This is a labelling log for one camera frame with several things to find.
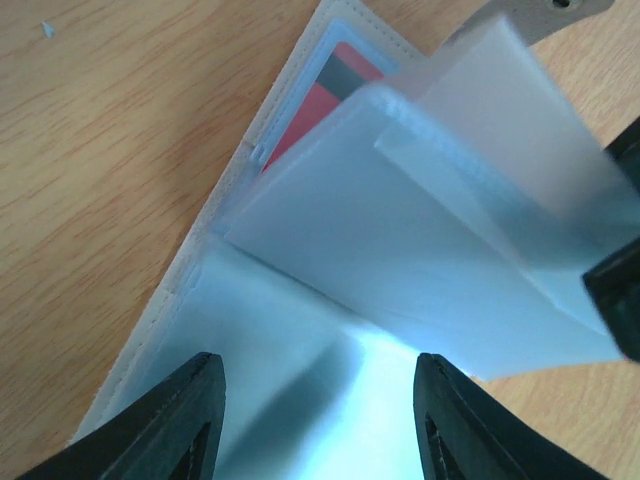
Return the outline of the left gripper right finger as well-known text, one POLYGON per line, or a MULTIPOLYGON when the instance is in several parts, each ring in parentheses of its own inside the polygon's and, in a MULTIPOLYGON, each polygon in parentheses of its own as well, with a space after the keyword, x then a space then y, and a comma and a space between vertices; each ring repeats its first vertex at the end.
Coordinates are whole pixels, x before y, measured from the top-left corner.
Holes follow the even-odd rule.
POLYGON ((426 479, 602 479, 438 354, 417 358, 414 418, 426 479))

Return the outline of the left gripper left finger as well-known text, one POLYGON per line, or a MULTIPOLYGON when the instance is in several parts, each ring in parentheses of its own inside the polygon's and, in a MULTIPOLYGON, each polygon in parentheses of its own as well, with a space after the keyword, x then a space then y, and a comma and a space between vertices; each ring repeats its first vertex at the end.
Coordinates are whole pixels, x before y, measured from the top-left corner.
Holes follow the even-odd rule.
POLYGON ((201 352, 22 479, 211 479, 226 402, 222 358, 201 352))

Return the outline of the beige card holder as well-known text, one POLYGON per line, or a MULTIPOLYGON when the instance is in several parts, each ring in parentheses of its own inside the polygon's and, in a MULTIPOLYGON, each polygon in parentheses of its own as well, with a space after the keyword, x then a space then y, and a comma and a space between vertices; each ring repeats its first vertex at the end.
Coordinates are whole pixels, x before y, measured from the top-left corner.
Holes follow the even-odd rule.
POLYGON ((420 354, 480 387, 625 357, 582 276, 639 243, 639 193, 611 191, 530 50, 608 8, 490 1, 427 56, 361 2, 320 3, 73 442, 207 352, 211 479, 426 479, 420 354), (383 77, 264 170, 342 41, 383 77))

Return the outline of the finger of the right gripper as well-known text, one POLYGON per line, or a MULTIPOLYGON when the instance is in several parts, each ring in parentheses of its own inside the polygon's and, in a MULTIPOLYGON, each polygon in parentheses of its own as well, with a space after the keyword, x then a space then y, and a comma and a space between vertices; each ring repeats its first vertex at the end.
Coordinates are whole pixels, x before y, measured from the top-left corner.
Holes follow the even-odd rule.
POLYGON ((639 122, 631 122, 604 150, 613 174, 615 195, 639 193, 639 122))
POLYGON ((631 242, 583 276, 583 284, 617 347, 639 362, 639 243, 631 242))

